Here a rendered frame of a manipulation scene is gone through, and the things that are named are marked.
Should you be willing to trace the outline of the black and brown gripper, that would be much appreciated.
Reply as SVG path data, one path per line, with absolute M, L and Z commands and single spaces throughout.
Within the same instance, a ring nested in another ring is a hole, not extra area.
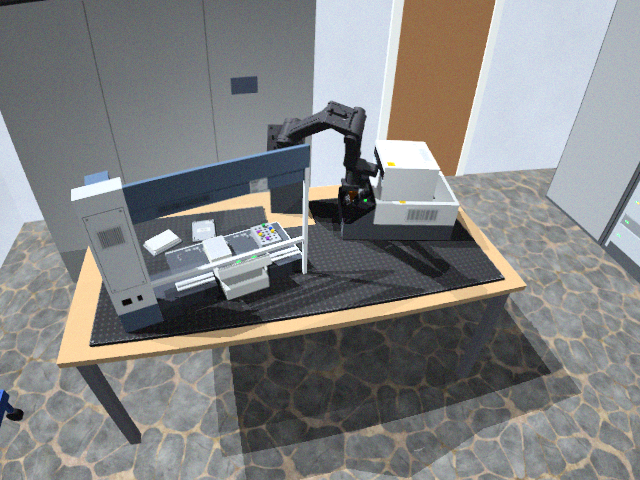
M 348 172 L 346 182 L 345 182 L 345 178 L 341 178 L 342 190 L 348 191 L 348 194 L 350 196 L 350 202 L 352 202 L 354 197 L 358 194 L 359 188 L 365 189 L 365 181 L 364 179 L 361 179 L 361 182 L 360 182 L 360 176 L 361 176 L 361 173 L 353 175 L 352 173 Z

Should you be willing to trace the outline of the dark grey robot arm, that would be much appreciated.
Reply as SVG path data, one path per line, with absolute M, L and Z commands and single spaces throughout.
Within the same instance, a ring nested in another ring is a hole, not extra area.
M 307 136 L 327 129 L 333 129 L 344 135 L 345 155 L 343 166 L 346 168 L 345 182 L 347 181 L 347 172 L 349 171 L 351 171 L 349 173 L 353 175 L 361 173 L 361 175 L 376 178 L 379 165 L 360 158 L 362 136 L 367 118 L 365 112 L 365 109 L 361 107 L 356 106 L 351 108 L 334 101 L 329 101 L 328 105 L 322 111 L 305 119 L 300 120 L 296 117 L 293 119 L 285 118 L 278 133 L 270 135 L 272 149 L 276 150 L 300 145 L 300 140 Z M 358 159 L 360 160 L 359 162 Z M 358 167 L 357 163 L 359 163 Z

